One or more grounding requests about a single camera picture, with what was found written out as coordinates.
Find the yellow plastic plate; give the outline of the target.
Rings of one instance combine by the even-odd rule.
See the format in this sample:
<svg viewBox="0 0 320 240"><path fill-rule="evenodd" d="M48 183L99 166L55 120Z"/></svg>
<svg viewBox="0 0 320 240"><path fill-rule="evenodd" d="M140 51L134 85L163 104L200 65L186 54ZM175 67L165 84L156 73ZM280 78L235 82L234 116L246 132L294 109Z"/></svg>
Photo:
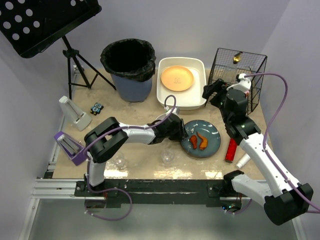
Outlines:
<svg viewBox="0 0 320 240"><path fill-rule="evenodd" d="M174 65L162 72L160 80L167 89L173 92L183 92L194 84L194 75L188 68Z"/></svg>

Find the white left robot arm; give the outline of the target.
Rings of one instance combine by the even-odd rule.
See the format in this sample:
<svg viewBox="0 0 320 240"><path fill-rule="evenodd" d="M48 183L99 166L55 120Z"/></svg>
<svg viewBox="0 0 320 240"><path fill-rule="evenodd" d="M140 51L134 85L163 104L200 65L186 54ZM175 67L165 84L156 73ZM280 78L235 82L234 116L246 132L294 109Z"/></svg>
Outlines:
<svg viewBox="0 0 320 240"><path fill-rule="evenodd" d="M183 141L188 138L184 120L174 113L145 125L128 125L109 117L84 137L84 156L89 160L86 172L88 184L96 187L104 182L106 162L124 144L155 145L168 138Z"/></svg>

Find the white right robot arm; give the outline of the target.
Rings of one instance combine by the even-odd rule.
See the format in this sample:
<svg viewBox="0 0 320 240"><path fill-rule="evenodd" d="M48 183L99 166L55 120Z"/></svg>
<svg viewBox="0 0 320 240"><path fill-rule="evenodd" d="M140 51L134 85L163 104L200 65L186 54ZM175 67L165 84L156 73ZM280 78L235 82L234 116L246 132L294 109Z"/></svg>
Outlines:
<svg viewBox="0 0 320 240"><path fill-rule="evenodd" d="M247 78L232 86L218 79L204 86L202 97L220 110L227 134L249 155L267 183L263 185L241 170L235 170L224 175L223 191L249 197L280 226L308 211L314 191L284 167L269 149L258 125L248 116L246 93L250 87Z"/></svg>

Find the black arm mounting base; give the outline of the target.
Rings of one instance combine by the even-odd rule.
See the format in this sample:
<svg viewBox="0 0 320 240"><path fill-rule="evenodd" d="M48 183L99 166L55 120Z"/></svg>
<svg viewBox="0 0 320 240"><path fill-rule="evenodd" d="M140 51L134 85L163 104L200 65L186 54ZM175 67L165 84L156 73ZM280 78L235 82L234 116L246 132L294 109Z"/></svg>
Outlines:
<svg viewBox="0 0 320 240"><path fill-rule="evenodd" d="M227 192L222 179L105 179L92 188L87 179L77 181L74 195L84 197L90 208L120 208L135 205L205 205L220 207L226 201L240 207L242 193Z"/></svg>

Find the blue ceramic plate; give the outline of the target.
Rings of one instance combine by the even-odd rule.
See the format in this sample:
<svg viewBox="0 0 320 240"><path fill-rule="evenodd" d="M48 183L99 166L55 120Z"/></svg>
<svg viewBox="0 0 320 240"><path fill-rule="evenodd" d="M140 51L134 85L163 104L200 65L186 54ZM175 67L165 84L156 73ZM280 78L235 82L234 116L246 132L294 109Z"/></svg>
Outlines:
<svg viewBox="0 0 320 240"><path fill-rule="evenodd" d="M180 145L189 156L204 159L217 153L221 135L212 123L197 119L187 122L184 127L188 137Z"/></svg>

